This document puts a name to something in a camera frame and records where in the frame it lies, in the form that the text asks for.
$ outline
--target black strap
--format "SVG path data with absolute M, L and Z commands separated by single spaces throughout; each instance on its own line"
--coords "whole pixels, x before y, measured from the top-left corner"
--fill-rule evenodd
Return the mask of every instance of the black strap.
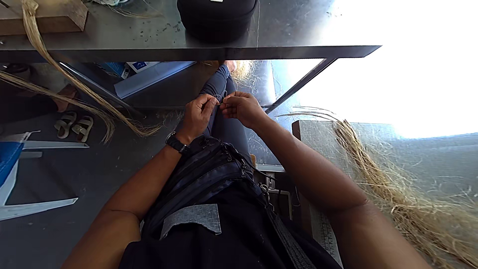
M 244 158 L 244 156 L 239 154 L 237 150 L 235 149 L 232 150 L 230 154 L 235 159 L 240 160 L 240 162 L 243 162 L 244 165 L 248 164 L 256 172 L 272 180 L 275 180 L 275 178 L 268 176 L 265 173 L 262 173 L 261 171 L 257 170 L 248 160 Z M 289 258 L 294 264 L 294 268 L 295 269 L 315 269 L 315 265 L 309 260 L 309 257 L 307 257 L 307 255 L 304 253 L 300 245 L 292 237 L 291 233 L 289 232 L 289 230 L 287 230 L 287 227 L 285 227 L 282 220 L 276 215 L 276 213 L 274 213 L 274 211 L 271 208 L 272 206 L 268 204 L 269 201 L 261 201 L 261 202 L 262 202 L 261 204 L 265 204 L 267 216 L 269 220 L 271 221 L 271 224 L 274 227 L 274 230 L 276 231 L 277 235 L 279 236 L 282 244 L 284 245 L 285 250 L 287 251 L 287 254 L 289 254 Z
M 289 254 L 295 269 L 315 269 L 314 264 L 309 260 L 309 257 L 304 253 L 297 241 L 292 237 L 289 230 L 284 226 L 282 220 L 272 211 L 271 207 L 267 208 L 267 216 L 277 232 L 282 244 Z

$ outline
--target hand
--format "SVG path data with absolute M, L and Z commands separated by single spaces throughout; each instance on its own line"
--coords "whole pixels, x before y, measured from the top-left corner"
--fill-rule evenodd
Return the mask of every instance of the hand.
M 226 96 L 221 106 L 224 118 L 238 119 L 242 125 L 254 130 L 264 120 L 269 119 L 257 99 L 250 93 L 235 91 Z
M 183 128 L 176 134 L 176 138 L 188 145 L 200 136 L 209 123 L 217 99 L 209 94 L 201 94 L 186 105 Z

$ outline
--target black shirt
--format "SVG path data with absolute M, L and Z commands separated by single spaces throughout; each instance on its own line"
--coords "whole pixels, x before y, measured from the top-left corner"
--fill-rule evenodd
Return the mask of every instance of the black shirt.
M 119 268 L 293 268 L 265 209 L 242 184 L 233 183 L 204 203 L 217 204 L 221 234 L 199 224 L 176 225 L 161 241 L 130 243 Z M 308 234 L 282 221 L 317 268 L 340 268 Z

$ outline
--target white chair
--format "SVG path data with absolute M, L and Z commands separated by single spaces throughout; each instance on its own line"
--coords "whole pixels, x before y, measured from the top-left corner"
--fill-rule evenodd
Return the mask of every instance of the white chair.
M 38 158 L 42 156 L 42 152 L 22 152 L 22 150 L 89 147 L 85 143 L 76 142 L 27 141 L 30 135 L 31 132 L 26 132 L 0 137 L 0 150 L 2 151 L 0 152 L 0 221 L 71 205 L 78 200 L 76 197 L 51 202 L 5 205 L 17 180 L 19 158 Z

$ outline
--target sandal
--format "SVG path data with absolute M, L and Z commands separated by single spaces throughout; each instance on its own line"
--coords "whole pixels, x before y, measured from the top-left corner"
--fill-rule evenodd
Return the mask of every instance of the sandal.
M 93 127 L 93 118 L 90 116 L 83 116 L 81 120 L 79 120 L 75 126 L 71 128 L 73 132 L 77 133 L 76 140 L 78 142 L 86 142 L 88 139 L 89 131 Z
M 66 138 L 70 133 L 70 126 L 76 121 L 76 112 L 75 111 L 67 111 L 65 112 L 61 118 L 56 121 L 54 127 L 58 132 L 56 136 L 58 138 Z

